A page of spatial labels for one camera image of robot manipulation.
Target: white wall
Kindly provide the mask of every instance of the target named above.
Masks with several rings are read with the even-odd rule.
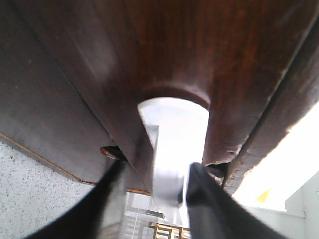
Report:
[[[319,172],[302,187],[306,239],[319,239]]]
[[[305,214],[301,189],[286,200],[286,212],[252,207],[246,207],[246,209],[269,227],[290,239],[307,239],[305,238]]]
[[[0,239],[27,236],[62,215],[92,188],[0,142]]]

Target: bright window light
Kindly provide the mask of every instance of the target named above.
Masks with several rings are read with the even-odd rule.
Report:
[[[259,165],[233,197],[245,206],[285,211],[285,200],[319,170],[319,103]]]

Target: wood grain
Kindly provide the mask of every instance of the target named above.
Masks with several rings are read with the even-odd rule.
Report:
[[[21,19],[0,3],[0,133],[24,153],[78,181],[97,182],[114,145],[77,91]],[[145,190],[133,170],[128,187]]]
[[[232,161],[318,15],[318,0],[14,0],[151,188],[136,106],[174,96],[210,110],[204,163]]]
[[[288,134],[291,126],[318,102],[318,59],[319,20],[317,19],[246,145],[229,165],[225,189],[230,194],[239,187],[245,172],[266,157]]]

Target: gray speckled floor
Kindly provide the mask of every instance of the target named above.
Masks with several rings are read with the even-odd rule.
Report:
[[[76,204],[92,189],[0,142],[0,239],[22,238]]]

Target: dark wood panel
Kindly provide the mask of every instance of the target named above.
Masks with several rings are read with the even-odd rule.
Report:
[[[136,105],[176,96],[211,113],[204,163],[241,150],[318,14],[317,0],[14,0],[151,188]]]
[[[79,181],[97,182],[114,145],[14,5],[0,3],[0,135],[20,150]],[[131,170],[129,187],[145,190]]]
[[[319,20],[304,41],[243,150],[230,163],[225,184],[225,189],[230,194],[239,187],[245,172],[266,157],[286,136],[289,128],[297,123],[318,99]]]

